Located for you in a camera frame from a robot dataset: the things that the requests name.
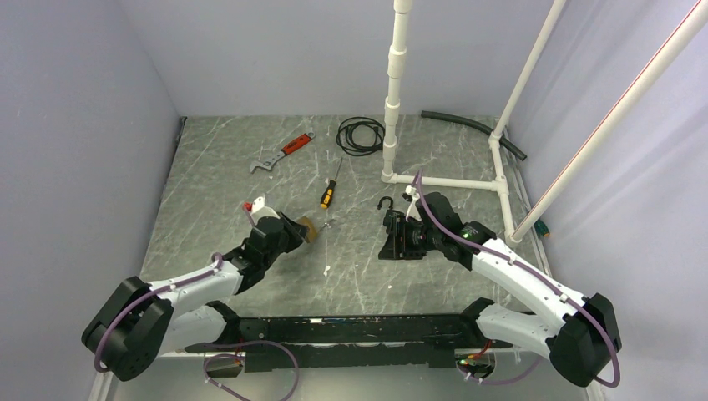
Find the black padlock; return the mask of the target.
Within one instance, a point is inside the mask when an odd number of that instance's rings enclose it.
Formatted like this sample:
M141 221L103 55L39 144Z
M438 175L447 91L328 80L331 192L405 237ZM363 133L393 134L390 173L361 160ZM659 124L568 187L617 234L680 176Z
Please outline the black padlock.
M399 212L394 208L394 200L390 196L383 196L377 204L378 210L384 210L385 214L383 217L382 224L385 227L390 227L397 219Z

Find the brass padlock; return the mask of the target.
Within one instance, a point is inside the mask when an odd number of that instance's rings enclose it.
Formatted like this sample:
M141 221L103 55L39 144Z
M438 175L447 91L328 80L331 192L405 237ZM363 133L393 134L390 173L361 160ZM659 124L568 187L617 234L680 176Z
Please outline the brass padlock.
M318 237L318 230L312 220L307 216L302 216L296 220L296 223L305 228L305 234L303 236L305 243L313 243Z

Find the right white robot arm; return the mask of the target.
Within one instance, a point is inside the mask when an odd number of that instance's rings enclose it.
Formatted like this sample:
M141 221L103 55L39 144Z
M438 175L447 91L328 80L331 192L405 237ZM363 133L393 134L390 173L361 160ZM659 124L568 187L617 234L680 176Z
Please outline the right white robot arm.
M471 347L487 340L510 343L548 360L564 379L578 387L599 382L606 366L619 383L622 347L612 302L600 293L585 296L555 281L520 257L478 221L464 222L447 197L418 196L408 188L406 211L388 208L382 224L387 239L381 260L422 260L439 251L451 262L495 282L529 313L515 312L479 298L465 309L460 335Z

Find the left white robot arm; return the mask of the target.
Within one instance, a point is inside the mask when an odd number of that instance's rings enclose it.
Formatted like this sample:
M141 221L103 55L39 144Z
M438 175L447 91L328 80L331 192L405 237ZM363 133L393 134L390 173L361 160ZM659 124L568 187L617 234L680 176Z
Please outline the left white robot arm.
M99 373L121 381L140 375L158 357L201 343L220 351L240 339L240 317L226 298L260 282L276 259L317 236L312 221L282 213L261 217L240 246L196 271L155 282L123 280L84 329L83 345Z

